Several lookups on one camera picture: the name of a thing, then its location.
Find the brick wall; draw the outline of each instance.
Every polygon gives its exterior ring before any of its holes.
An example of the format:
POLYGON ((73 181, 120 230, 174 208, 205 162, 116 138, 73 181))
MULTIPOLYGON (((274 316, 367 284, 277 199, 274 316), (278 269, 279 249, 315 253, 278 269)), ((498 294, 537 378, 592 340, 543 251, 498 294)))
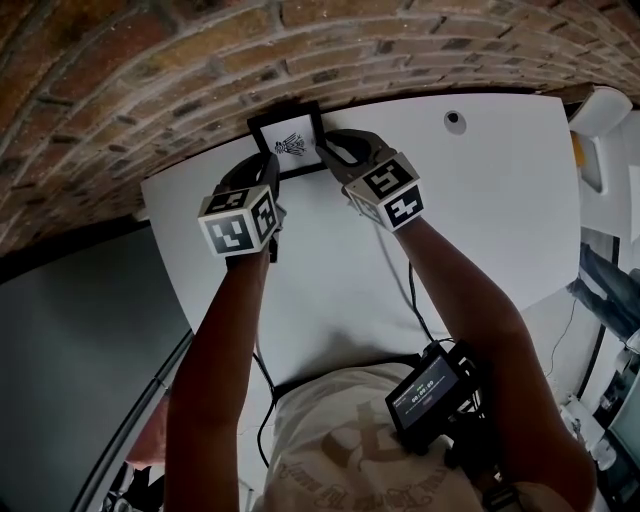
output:
POLYGON ((593 82, 640 100, 619 0, 15 0, 0 27, 0 255, 140 209, 142 179, 283 99, 593 82))

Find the marker cube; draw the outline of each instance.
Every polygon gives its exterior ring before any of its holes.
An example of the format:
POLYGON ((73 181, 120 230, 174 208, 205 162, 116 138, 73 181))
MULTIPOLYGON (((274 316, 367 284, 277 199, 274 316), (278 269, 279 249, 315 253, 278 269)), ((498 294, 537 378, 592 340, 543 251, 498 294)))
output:
POLYGON ((214 256, 260 252, 278 227, 271 189, 260 185, 205 197, 198 223, 214 256))
POLYGON ((424 209, 420 177, 403 153, 345 186, 356 209, 389 231, 404 226, 424 209))

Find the black picture frame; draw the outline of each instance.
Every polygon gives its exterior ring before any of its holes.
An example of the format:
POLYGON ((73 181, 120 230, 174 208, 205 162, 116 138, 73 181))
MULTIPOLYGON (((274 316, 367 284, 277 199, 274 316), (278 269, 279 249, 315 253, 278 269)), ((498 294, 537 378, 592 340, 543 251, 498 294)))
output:
MULTIPOLYGON (((316 139, 316 144, 324 145, 324 127, 322 125, 322 118, 320 117, 320 106, 317 101, 311 101, 308 103, 301 103, 297 105, 287 105, 285 107, 279 107, 278 110, 273 112, 267 112, 256 117, 252 117, 247 120, 247 125, 251 131, 251 135, 258 145, 258 149, 262 153, 272 153, 271 148, 267 145, 267 141, 262 133, 262 128, 270 126, 272 124, 287 121, 289 119, 296 119, 298 117, 309 116, 311 124, 313 126, 313 133, 316 139)), ((286 180, 289 178, 295 178, 305 174, 310 174, 317 171, 326 169, 327 166, 321 161, 316 164, 306 165, 284 171, 280 175, 280 179, 286 180)))

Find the leg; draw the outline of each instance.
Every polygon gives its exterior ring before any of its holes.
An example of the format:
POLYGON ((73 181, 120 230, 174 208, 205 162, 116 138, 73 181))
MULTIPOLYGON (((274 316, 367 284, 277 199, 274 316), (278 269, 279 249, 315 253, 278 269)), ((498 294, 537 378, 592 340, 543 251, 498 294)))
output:
POLYGON ((591 250, 587 244, 580 247, 580 266, 600 286, 608 298, 627 316, 640 323, 640 284, 610 261, 591 250))
POLYGON ((567 286, 567 291, 621 340, 626 341, 637 330, 637 324, 631 322, 613 301, 593 293, 582 279, 567 286))

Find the picture frame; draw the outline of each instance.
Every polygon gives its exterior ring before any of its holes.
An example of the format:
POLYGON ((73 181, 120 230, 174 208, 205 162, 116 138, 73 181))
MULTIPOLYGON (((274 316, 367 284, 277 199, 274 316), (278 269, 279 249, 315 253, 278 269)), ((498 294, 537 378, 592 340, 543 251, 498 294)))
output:
POLYGON ((274 153, 281 179, 326 169, 315 151, 325 143, 317 101, 288 105, 247 120, 249 130, 263 153, 274 153))

